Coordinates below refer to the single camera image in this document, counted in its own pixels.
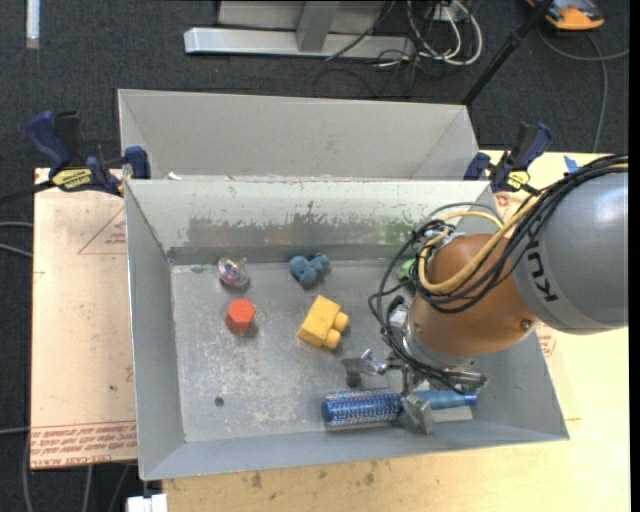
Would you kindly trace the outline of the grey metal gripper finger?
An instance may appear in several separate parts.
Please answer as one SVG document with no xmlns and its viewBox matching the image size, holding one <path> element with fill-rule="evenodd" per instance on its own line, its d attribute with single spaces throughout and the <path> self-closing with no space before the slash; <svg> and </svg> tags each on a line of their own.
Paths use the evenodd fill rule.
<svg viewBox="0 0 640 512">
<path fill-rule="evenodd" d="M 421 434 L 431 434 L 434 418 L 430 400 L 424 396 L 421 382 L 413 372 L 402 373 L 400 423 L 407 429 Z"/>
<path fill-rule="evenodd" d="M 346 372 L 346 384 L 349 388 L 361 385 L 364 376 L 384 375 L 389 364 L 376 359 L 370 349 L 366 349 L 358 357 L 343 358 L 341 363 Z"/>
</svg>

